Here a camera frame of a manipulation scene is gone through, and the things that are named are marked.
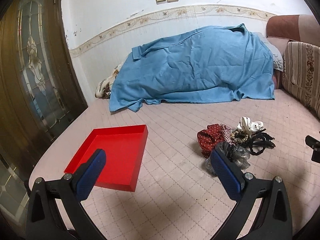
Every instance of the sofa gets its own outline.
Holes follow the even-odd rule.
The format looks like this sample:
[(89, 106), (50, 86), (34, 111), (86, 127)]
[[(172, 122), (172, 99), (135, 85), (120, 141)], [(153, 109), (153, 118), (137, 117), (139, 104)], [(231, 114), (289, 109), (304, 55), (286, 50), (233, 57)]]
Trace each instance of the sofa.
[(271, 17), (267, 39), (284, 59), (284, 71), (274, 71), (277, 88), (283, 87), (320, 118), (320, 25), (316, 18)]

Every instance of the red tray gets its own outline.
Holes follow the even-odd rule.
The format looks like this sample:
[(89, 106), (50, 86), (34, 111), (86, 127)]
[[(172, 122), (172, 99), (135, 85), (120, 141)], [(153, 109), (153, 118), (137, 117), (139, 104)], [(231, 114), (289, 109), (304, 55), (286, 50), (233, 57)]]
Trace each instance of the red tray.
[(96, 149), (103, 149), (107, 162), (95, 185), (135, 191), (148, 129), (145, 124), (94, 129), (65, 169), (74, 173)]

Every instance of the wall border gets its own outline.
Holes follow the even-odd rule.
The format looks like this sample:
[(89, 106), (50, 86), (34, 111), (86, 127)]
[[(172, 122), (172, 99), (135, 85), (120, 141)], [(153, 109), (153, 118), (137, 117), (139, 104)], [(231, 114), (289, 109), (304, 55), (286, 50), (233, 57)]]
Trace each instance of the wall border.
[(268, 21), (271, 17), (276, 15), (247, 7), (220, 4), (176, 7), (145, 14), (122, 22), (94, 36), (79, 47), (69, 50), (69, 52), (72, 58), (78, 57), (89, 49), (92, 49), (93, 47), (130, 30), (173, 19), (195, 18), (202, 16), (238, 16)]

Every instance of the stained glass panel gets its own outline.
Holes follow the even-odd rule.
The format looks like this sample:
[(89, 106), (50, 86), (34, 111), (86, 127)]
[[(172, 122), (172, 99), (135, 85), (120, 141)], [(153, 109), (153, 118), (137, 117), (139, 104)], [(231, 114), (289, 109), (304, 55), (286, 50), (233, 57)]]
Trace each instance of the stained glass panel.
[(44, 131), (51, 140), (70, 124), (68, 110), (60, 98), (46, 39), (45, 0), (20, 0), (18, 47), (22, 83)]

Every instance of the bed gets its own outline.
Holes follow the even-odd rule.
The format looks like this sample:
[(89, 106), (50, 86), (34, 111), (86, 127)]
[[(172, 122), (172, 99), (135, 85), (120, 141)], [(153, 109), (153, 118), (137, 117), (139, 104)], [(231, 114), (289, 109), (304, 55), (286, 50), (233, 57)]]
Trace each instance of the bed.
[[(217, 178), (207, 172), (197, 132), (208, 124), (234, 127), (240, 117), (263, 121), (276, 148), (251, 156), (246, 171), (257, 178), (280, 176), (291, 205), (293, 231), (311, 218), (320, 204), (320, 164), (311, 161), (306, 135), (319, 138), (319, 121), (296, 99), (275, 91), (275, 100), (243, 99), (217, 104), (146, 105), (137, 113), (110, 113), (109, 100), (97, 99), (52, 144), (36, 165), (29, 185), (39, 176), (60, 179), (79, 146), (94, 128), (147, 124), (149, 135), (135, 192), (94, 187), (82, 202), (107, 239), (209, 239), (230, 213)], [(242, 234), (250, 229), (253, 213)], [(58, 202), (68, 228), (72, 224)]]
[(273, 99), (273, 68), (283, 70), (275, 51), (261, 33), (250, 33), (243, 24), (207, 26), (132, 48), (113, 75), (98, 84), (95, 95), (111, 97), (110, 111), (128, 107), (135, 112), (142, 102), (162, 100)]

